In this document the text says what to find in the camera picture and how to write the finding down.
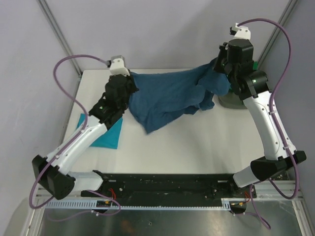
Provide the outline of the dark blue t shirt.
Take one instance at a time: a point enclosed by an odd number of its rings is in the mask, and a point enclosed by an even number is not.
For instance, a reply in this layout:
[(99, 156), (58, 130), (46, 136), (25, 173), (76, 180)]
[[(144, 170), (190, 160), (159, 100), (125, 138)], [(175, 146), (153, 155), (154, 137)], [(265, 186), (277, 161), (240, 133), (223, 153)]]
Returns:
[(213, 70), (215, 61), (199, 67), (168, 73), (132, 73), (136, 87), (129, 100), (129, 110), (150, 134), (184, 114), (214, 107), (214, 95), (226, 95), (230, 89), (227, 76)]

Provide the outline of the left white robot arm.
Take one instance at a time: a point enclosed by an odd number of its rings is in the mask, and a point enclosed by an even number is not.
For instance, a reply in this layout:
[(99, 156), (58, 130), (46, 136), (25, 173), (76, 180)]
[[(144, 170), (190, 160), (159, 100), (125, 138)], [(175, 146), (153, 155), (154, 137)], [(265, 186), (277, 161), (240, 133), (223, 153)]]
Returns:
[(55, 199), (61, 200), (75, 191), (92, 190), (100, 197), (108, 193), (109, 185), (97, 171), (79, 173), (71, 168), (94, 141), (122, 121), (129, 98), (137, 91), (132, 75), (111, 75), (102, 97), (77, 130), (46, 157), (37, 155), (32, 160), (38, 183)]

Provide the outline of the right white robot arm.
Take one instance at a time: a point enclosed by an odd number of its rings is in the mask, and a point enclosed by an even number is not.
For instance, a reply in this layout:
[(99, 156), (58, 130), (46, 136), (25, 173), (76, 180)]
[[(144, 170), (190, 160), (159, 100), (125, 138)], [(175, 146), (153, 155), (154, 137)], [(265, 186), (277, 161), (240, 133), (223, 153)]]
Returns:
[(265, 72), (253, 69), (253, 45), (248, 39), (232, 39), (220, 45), (214, 70), (227, 76), (231, 89), (249, 110), (259, 132), (264, 156), (233, 175), (227, 192), (239, 197), (245, 187), (287, 171), (306, 160), (287, 136), (280, 119), (274, 121), (276, 106), (270, 105), (271, 90)]

